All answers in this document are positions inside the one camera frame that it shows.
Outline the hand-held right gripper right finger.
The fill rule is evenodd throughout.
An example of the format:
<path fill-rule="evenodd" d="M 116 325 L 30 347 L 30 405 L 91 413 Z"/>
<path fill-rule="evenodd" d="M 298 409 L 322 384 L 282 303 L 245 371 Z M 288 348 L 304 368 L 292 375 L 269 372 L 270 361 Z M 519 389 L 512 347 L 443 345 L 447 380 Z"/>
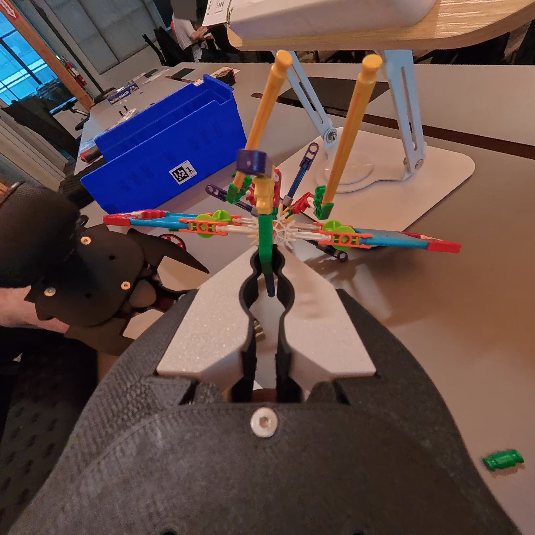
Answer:
<path fill-rule="evenodd" d="M 371 377 L 376 366 L 334 286 L 286 249 L 275 252 L 283 305 L 276 353 L 277 401 L 300 402 L 318 383 Z"/>

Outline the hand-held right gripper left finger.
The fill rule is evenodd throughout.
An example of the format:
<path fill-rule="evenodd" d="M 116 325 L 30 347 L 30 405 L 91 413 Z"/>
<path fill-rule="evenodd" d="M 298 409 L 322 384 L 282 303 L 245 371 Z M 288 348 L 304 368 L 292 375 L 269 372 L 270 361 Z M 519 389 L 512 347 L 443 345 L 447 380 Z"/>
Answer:
<path fill-rule="evenodd" d="M 199 286 L 156 371 L 213 383 L 251 402 L 257 357 L 257 251 L 248 249 Z"/>

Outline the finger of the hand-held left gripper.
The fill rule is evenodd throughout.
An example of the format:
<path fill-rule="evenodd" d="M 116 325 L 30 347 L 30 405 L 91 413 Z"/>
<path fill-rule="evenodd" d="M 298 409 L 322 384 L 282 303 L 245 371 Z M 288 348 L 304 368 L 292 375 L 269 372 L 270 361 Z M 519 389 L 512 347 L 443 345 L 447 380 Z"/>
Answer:
<path fill-rule="evenodd" d="M 148 309 L 147 311 L 138 313 L 126 323 L 121 336 L 128 340 L 135 340 L 163 315 L 164 311 L 157 309 Z"/>
<path fill-rule="evenodd" d="M 170 291 L 195 290 L 202 285 L 202 271 L 164 256 L 157 267 L 163 287 Z"/>

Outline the white document stand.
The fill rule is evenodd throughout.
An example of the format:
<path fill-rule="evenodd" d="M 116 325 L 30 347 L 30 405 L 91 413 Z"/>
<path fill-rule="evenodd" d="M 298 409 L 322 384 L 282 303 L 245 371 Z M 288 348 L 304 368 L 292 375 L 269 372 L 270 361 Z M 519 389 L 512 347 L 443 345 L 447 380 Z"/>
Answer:
<path fill-rule="evenodd" d="M 427 149 L 413 49 L 460 48 L 498 37 L 534 18 L 534 1 L 226 1 L 231 43 L 243 50 L 287 50 L 288 82 L 318 131 L 312 177 L 298 192 L 327 185 L 333 163 L 345 163 L 331 218 L 359 228 L 403 231 L 469 178 L 474 161 Z M 334 128 L 296 50 L 374 50 L 393 100 L 400 138 Z"/>

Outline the black perforated chair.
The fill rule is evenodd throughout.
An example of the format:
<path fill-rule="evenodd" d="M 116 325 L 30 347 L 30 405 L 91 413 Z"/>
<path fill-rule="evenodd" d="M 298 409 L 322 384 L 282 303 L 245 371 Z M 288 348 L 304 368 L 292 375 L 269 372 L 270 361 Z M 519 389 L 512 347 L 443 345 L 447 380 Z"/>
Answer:
<path fill-rule="evenodd" d="M 97 386 L 97 352 L 84 344 L 26 351 L 7 371 L 13 389 L 1 439 L 1 534 L 57 464 Z"/>

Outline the small green rod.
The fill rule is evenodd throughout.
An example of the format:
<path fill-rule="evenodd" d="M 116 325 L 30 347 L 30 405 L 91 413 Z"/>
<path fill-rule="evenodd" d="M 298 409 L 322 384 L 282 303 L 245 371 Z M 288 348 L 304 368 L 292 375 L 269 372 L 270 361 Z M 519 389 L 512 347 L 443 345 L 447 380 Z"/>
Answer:
<path fill-rule="evenodd" d="M 524 463 L 524 458 L 516 449 L 496 451 L 481 458 L 485 468 L 490 472 L 507 470 Z"/>

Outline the colourful construction toy model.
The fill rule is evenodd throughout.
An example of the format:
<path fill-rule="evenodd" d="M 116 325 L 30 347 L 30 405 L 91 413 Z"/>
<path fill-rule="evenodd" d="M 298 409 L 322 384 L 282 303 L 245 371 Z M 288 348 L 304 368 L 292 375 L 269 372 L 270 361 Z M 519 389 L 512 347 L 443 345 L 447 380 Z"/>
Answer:
<path fill-rule="evenodd" d="M 251 209 L 250 217 L 234 216 L 224 210 L 187 216 L 157 209 L 132 213 L 117 213 L 103 217 L 110 226 L 154 226 L 171 232 L 194 233 L 203 237 L 246 234 L 254 239 L 260 255 L 262 272 L 270 296 L 274 296 L 272 249 L 275 244 L 291 248 L 297 240 L 315 242 L 324 250 L 344 253 L 349 249 L 374 247 L 418 248 L 426 251 L 458 253 L 461 245 L 417 233 L 363 230 L 329 219 L 334 206 L 335 188 L 349 160 L 371 92 L 377 81 L 377 71 L 383 61 L 378 55 L 366 56 L 363 71 L 358 76 L 353 92 L 349 116 L 338 145 L 327 185 L 317 186 L 296 201 L 287 195 L 280 198 L 281 176 L 269 157 L 257 149 L 282 84 L 293 67 L 293 57 L 279 50 L 272 64 L 261 103 L 253 122 L 246 147 L 237 152 L 237 172 L 227 193 L 216 191 L 230 204 L 240 204 L 248 194 L 244 207 Z"/>

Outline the red fire extinguisher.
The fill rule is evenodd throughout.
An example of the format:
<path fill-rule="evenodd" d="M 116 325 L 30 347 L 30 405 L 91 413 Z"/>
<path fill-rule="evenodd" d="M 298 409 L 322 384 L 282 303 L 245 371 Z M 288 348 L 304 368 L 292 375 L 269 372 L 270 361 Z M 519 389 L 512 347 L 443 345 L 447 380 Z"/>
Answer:
<path fill-rule="evenodd" d="M 72 78 L 75 79 L 77 84 L 81 88 L 85 89 L 85 87 L 87 86 L 87 82 L 85 81 L 84 77 L 80 74 L 80 72 L 77 70 L 77 68 L 68 59 L 66 59 L 63 56 L 62 56 L 62 62 L 66 70 L 70 73 Z"/>

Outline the blue plastic bin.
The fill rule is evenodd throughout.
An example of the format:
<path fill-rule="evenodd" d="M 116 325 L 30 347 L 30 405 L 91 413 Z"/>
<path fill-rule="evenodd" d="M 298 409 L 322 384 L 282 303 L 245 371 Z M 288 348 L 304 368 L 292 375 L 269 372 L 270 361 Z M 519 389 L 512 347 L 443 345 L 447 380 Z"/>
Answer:
<path fill-rule="evenodd" d="M 81 183 L 112 214 L 158 208 L 235 162 L 246 136 L 233 88 L 204 75 L 95 143 L 105 164 Z"/>

